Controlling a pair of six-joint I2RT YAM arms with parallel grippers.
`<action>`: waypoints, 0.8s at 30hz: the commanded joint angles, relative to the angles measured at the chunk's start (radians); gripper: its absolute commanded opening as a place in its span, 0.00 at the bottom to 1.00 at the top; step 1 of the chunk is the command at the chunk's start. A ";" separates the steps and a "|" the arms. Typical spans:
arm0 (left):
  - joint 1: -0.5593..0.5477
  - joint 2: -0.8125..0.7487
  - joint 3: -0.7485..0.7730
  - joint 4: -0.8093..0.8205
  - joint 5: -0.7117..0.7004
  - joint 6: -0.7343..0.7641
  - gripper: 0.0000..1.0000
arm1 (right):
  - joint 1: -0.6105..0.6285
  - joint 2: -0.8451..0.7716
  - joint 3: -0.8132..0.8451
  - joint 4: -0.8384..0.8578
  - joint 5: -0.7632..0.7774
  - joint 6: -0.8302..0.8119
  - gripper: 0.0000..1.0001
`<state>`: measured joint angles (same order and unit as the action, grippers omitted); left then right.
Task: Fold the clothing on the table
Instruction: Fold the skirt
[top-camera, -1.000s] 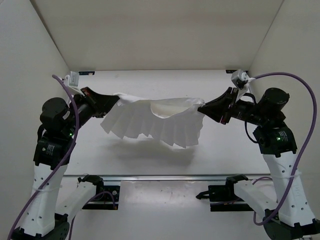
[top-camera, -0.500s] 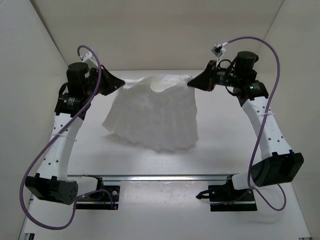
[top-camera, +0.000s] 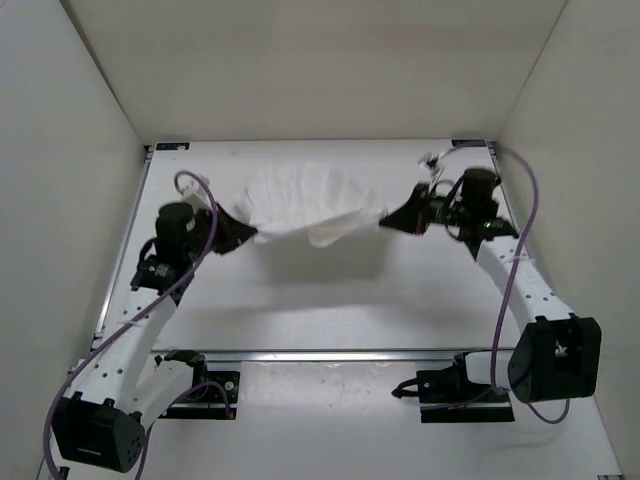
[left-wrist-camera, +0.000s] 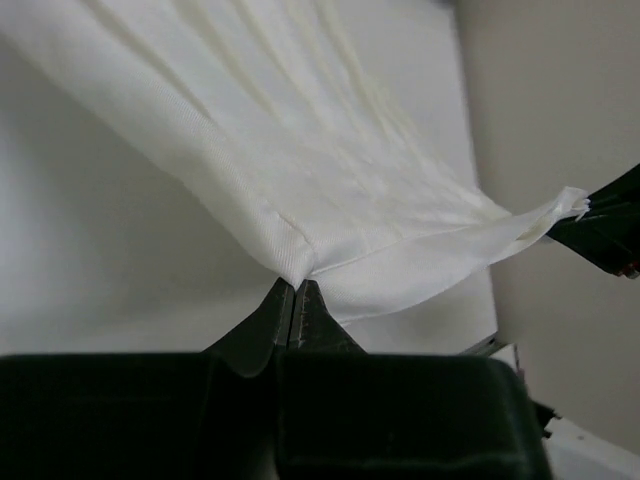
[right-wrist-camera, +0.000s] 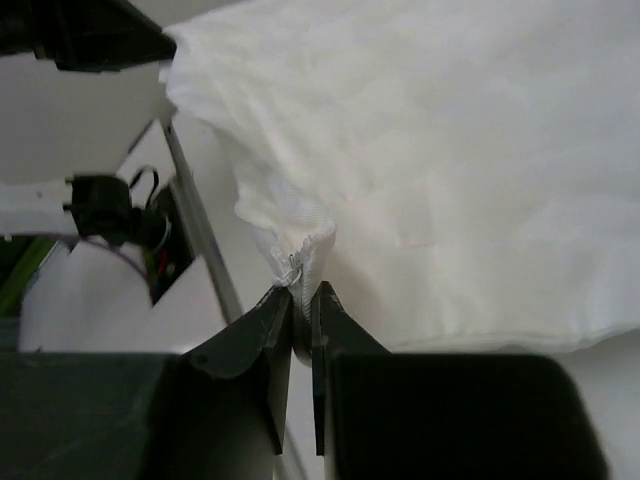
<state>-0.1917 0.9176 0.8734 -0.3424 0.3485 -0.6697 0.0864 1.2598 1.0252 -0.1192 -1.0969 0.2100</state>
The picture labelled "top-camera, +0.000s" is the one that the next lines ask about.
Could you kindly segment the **white pleated skirt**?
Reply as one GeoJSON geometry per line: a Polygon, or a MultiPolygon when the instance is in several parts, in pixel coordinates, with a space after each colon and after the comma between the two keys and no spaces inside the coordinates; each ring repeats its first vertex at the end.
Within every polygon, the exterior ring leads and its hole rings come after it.
{"type": "Polygon", "coordinates": [[[375,191],[345,171],[314,163],[270,165],[258,170],[239,193],[233,214],[268,243],[305,234],[323,248],[387,214],[375,191]]]}

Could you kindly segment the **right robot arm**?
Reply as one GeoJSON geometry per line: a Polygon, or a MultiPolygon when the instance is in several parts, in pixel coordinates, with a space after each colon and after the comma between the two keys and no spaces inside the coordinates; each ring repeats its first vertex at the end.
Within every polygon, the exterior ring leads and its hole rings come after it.
{"type": "Polygon", "coordinates": [[[511,350],[493,345],[467,352],[448,376],[449,391],[471,400],[484,386],[510,391],[523,403],[586,398],[595,393],[602,331],[577,315],[542,278],[526,254],[524,235],[498,214],[492,170],[468,168],[445,195],[426,183],[386,215],[380,226],[422,235],[431,225],[454,227],[476,264],[503,296],[499,315],[513,315],[520,338],[511,350]]]}

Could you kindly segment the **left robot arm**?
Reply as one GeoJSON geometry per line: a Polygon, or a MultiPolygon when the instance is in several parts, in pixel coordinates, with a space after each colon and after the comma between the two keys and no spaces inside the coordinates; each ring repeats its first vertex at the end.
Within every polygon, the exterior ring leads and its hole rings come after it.
{"type": "Polygon", "coordinates": [[[157,372],[141,374],[204,258],[236,250],[257,230],[200,200],[161,206],[154,228],[130,282],[132,306],[70,374],[47,414],[45,431],[66,461],[129,472],[161,414],[210,384],[204,356],[194,350],[172,351],[157,372]]]}

